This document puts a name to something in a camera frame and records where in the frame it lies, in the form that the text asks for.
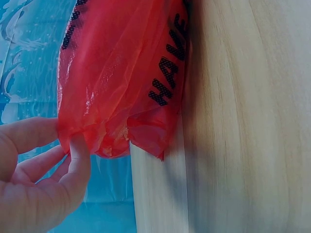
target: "finger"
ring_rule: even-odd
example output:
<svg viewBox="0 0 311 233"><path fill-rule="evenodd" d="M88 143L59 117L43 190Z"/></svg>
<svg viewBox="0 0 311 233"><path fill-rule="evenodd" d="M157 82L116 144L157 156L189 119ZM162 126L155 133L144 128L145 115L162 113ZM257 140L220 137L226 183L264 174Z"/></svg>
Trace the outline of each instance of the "finger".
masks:
<svg viewBox="0 0 311 233"><path fill-rule="evenodd" d="M0 134L15 146L18 154L23 154L57 139L57 119L34 117L1 125Z"/></svg>
<svg viewBox="0 0 311 233"><path fill-rule="evenodd" d="M75 135L70 141L71 163L68 173L59 183L66 189L73 208L77 208L85 194L91 174L90 153L82 134Z"/></svg>
<svg viewBox="0 0 311 233"><path fill-rule="evenodd" d="M44 187L52 200L60 202L59 208L64 215L79 207L90 178L90 154L82 135L75 135L71 139L70 154L71 162L67 174L58 183Z"/></svg>
<svg viewBox="0 0 311 233"><path fill-rule="evenodd" d="M56 182L59 182L59 180L68 173L69 165L71 163L71 157L67 156L67 158L63 161L63 163L57 168L57 170L53 173L51 176L51 179L53 179Z"/></svg>
<svg viewBox="0 0 311 233"><path fill-rule="evenodd" d="M30 182L37 182L65 156L61 146L56 146L36 157L19 163L12 177L13 180L28 177Z"/></svg>
<svg viewBox="0 0 311 233"><path fill-rule="evenodd" d="M38 187L44 188L48 185L59 182L59 180L68 173L69 164L71 162L71 157L67 156L62 164L56 169L56 171L47 179L39 181L36 185Z"/></svg>

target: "blue background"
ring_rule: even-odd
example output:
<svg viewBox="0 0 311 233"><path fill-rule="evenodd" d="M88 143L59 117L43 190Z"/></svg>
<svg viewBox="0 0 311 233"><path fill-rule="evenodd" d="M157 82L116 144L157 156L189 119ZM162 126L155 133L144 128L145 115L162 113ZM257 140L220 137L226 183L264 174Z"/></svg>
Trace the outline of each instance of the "blue background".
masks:
<svg viewBox="0 0 311 233"><path fill-rule="evenodd" d="M56 117L59 48L75 0L0 0L0 124ZM19 157L31 158L58 142ZM135 233L130 157L92 156L84 202L51 233Z"/></svg>

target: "wood grain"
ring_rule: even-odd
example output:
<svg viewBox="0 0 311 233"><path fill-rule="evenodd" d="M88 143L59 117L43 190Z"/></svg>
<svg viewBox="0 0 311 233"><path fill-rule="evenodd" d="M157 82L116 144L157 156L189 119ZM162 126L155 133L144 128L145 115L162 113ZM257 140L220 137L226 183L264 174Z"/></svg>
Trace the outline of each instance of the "wood grain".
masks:
<svg viewBox="0 0 311 233"><path fill-rule="evenodd" d="M172 186L161 172L161 184L150 180L169 163L133 149L135 196L147 184L163 194L135 199L138 229L151 213L166 219L148 219L161 225L156 233L177 232L179 224L178 232L190 233L311 232L310 12L307 0L193 1L184 153L175 156L185 158L186 174L182 163L172 165L175 179L186 176L187 208L171 200L184 185ZM137 182L137 167L144 181ZM177 208L188 218L163 215Z"/></svg>

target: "light wood surface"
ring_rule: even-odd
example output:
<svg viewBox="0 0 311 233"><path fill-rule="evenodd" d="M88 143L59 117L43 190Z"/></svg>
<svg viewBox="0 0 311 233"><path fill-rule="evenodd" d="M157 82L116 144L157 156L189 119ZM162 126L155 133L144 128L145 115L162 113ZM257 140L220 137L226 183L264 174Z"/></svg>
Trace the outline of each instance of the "light wood surface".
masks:
<svg viewBox="0 0 311 233"><path fill-rule="evenodd" d="M310 13L193 1L184 142L164 163L132 148L138 233L311 232Z"/></svg>

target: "red plastic bag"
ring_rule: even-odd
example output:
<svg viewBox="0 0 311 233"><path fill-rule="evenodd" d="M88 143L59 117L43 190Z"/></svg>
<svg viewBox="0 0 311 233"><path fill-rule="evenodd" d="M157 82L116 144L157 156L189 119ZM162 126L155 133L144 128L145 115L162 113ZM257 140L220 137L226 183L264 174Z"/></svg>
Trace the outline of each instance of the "red plastic bag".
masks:
<svg viewBox="0 0 311 233"><path fill-rule="evenodd" d="M92 153L163 159L184 83L185 0L78 0L60 50L59 138L83 133Z"/></svg>

